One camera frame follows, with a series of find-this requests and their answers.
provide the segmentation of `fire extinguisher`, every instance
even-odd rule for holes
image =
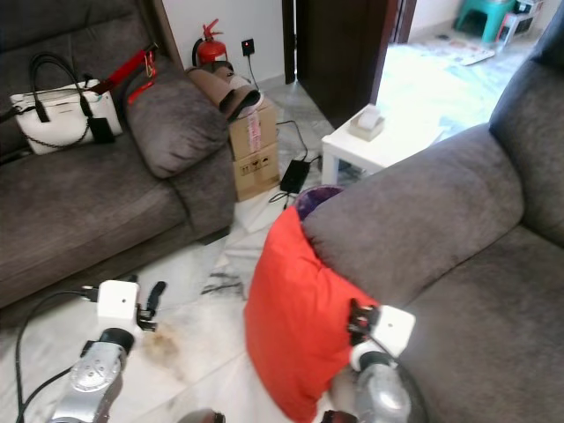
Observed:
[[[192,49],[192,64],[194,66],[197,66],[196,56],[200,66],[206,63],[217,62],[218,60],[227,60],[226,45],[221,41],[215,41],[213,39],[214,35],[221,34],[212,31],[213,27],[218,22],[219,19],[215,19],[208,26],[203,26],[204,38],[196,41]]]

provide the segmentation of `door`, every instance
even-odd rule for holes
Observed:
[[[375,103],[397,0],[296,0],[298,80],[336,128]]]
[[[417,0],[397,0],[396,18],[390,42],[405,44],[409,40],[416,5]]]

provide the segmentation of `black strap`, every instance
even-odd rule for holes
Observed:
[[[55,53],[43,52],[35,55],[29,63],[29,81],[33,92],[33,99],[35,100],[35,111],[37,112],[40,121],[49,122],[47,112],[45,111],[43,104],[39,100],[39,95],[37,94],[37,71],[44,63],[52,63],[66,72],[72,83],[77,87],[82,113],[84,113],[86,117],[92,117],[93,113],[90,109],[90,105],[88,104],[88,100],[84,96],[83,90],[78,85],[77,75],[74,73],[68,62],[64,60],[63,57],[56,55]]]
[[[14,106],[6,113],[0,114],[0,123],[7,122],[12,117],[15,117],[16,115],[23,115],[25,112],[29,112],[31,110],[35,110],[35,106],[30,106],[29,108],[24,108],[24,109]]]

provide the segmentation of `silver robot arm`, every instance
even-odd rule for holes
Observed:
[[[134,340],[126,330],[104,330],[70,371],[69,384],[49,423],[106,423],[122,388],[122,371]]]
[[[146,309],[137,303],[135,282],[107,280],[100,288],[89,288],[91,301],[98,303],[98,341],[90,342],[70,371],[69,382],[48,423],[106,423],[109,409],[122,388],[127,357],[144,330],[155,330],[152,321],[159,297],[167,284],[159,282],[151,291]]]
[[[415,318],[397,308],[351,303],[351,365],[359,372],[355,408],[359,423],[407,423],[412,401],[395,358],[407,347]]]

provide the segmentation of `black cable wire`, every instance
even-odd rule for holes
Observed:
[[[279,193],[272,196],[271,199],[268,200],[268,202],[269,204],[272,204],[272,203],[276,203],[278,200],[281,200],[282,198],[285,198],[286,199],[286,202],[284,203],[284,210],[285,210],[288,207],[288,202],[290,201],[290,198],[295,199],[296,197],[297,196],[289,192],[280,191]]]
[[[309,150],[308,150],[308,146],[306,145],[306,143],[305,143],[304,140],[303,140],[303,137],[301,136],[300,127],[298,126],[298,123],[297,123],[296,121],[292,121],[292,120],[290,120],[290,121],[278,122],[277,125],[284,125],[284,124],[286,124],[286,123],[293,123],[293,126],[296,127],[296,130],[298,131],[298,137],[300,137],[301,145],[303,146],[303,149],[304,149],[305,152],[306,152],[306,153],[304,154],[303,158],[301,159],[301,161],[305,161],[306,158],[307,158],[307,156],[308,156],[308,154],[309,154]]]
[[[321,159],[321,154],[317,157],[315,157],[314,159],[312,159],[311,161],[309,161],[308,163],[311,165],[314,161],[316,160],[320,160]]]
[[[37,394],[39,394],[43,389],[48,387],[51,383],[53,383],[57,379],[60,379],[61,377],[68,374],[71,370],[72,370],[72,366],[65,368],[62,372],[57,373],[56,375],[47,379],[44,383],[39,385],[37,387],[37,389],[34,392],[32,392],[32,395],[30,395],[29,398],[22,405],[21,410],[19,410],[18,418],[16,419],[16,423],[24,423],[24,413],[26,412],[27,407],[31,404],[33,399],[37,396]]]
[[[18,392],[18,412],[22,414],[21,423],[24,423],[23,412],[22,412],[24,406],[24,389],[21,381],[21,339],[24,337],[24,331],[26,330],[27,325],[32,320],[35,313],[37,313],[39,308],[47,301],[59,295],[78,295],[82,297],[82,293],[80,291],[60,291],[58,293],[52,293],[47,297],[43,298],[41,301],[35,304],[32,310],[28,313],[24,321],[24,324],[22,324],[21,329],[19,330],[18,338],[16,339],[16,353],[15,353],[16,389]]]
[[[421,391],[421,388],[417,384],[417,381],[415,380],[413,375],[409,372],[409,370],[407,370],[407,368],[402,364],[402,362],[399,359],[397,359],[396,357],[394,357],[391,354],[391,352],[388,350],[388,348],[386,348],[384,345],[382,345],[378,341],[378,339],[376,339],[372,336],[372,333],[370,333],[370,330],[364,330],[364,334],[367,337],[369,337],[370,340],[372,342],[374,342],[386,355],[388,355],[390,360],[392,360],[394,363],[396,363],[397,368],[401,369],[402,373],[405,376],[407,376],[407,379],[409,379],[409,383],[411,384],[411,386],[413,386],[413,390],[415,390],[415,393],[417,394],[417,397],[419,398],[421,409],[423,410],[423,416],[424,416],[423,422],[428,423],[429,413],[427,411],[427,403],[425,402],[425,397],[423,396],[423,392]]]
[[[258,91],[261,91],[260,88],[258,87],[258,84],[256,83],[256,79],[255,79],[255,74],[253,73],[253,66],[250,64],[250,56],[247,56],[248,60],[249,60],[249,70],[250,70],[250,76],[253,78],[253,82],[255,83],[255,87]]]

